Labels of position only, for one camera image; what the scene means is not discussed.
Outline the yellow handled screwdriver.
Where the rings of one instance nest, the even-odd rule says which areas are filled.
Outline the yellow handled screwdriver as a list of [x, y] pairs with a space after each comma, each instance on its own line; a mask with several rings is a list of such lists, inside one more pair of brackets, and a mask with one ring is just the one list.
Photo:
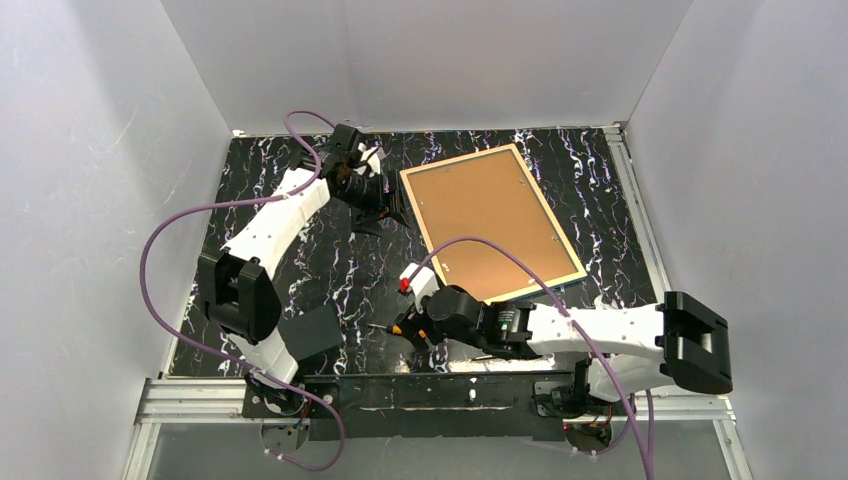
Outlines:
[[368, 327], [394, 336], [404, 335], [403, 330], [398, 325], [368, 324]]

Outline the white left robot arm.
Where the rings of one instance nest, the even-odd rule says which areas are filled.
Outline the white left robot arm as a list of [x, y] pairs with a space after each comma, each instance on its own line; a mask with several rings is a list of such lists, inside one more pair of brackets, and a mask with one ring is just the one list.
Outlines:
[[375, 233], [385, 218], [409, 223], [398, 171], [360, 167], [338, 184], [331, 175], [296, 168], [284, 174], [272, 200], [241, 231], [222, 247], [204, 251], [198, 261], [204, 315], [237, 346], [251, 377], [271, 388], [291, 382], [301, 361], [343, 341], [332, 307], [288, 318], [273, 283], [289, 246], [332, 199], [350, 206], [356, 233]]

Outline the blue picture frame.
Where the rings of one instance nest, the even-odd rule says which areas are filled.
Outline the blue picture frame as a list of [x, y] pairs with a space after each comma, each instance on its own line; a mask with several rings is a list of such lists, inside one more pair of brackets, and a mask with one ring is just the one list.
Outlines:
[[586, 277], [516, 145], [408, 168], [401, 178], [443, 283], [492, 302]]

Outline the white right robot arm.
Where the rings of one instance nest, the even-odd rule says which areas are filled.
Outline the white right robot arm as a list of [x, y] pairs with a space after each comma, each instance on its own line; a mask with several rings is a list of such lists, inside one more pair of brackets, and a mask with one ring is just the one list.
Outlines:
[[446, 339], [507, 360], [569, 352], [591, 355], [583, 389], [615, 402], [622, 394], [675, 385], [707, 395], [733, 389], [729, 324], [693, 296], [624, 309], [568, 309], [529, 301], [486, 304], [457, 286], [408, 286], [412, 336]]

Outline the black right arm base motor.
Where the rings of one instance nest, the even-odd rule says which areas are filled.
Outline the black right arm base motor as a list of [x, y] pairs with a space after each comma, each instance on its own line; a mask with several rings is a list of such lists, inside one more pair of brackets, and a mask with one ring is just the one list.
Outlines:
[[574, 420], [591, 416], [593, 422], [608, 420], [614, 404], [592, 397], [589, 393], [588, 372], [593, 358], [576, 363], [566, 380], [540, 381], [534, 384], [532, 399], [541, 417]]

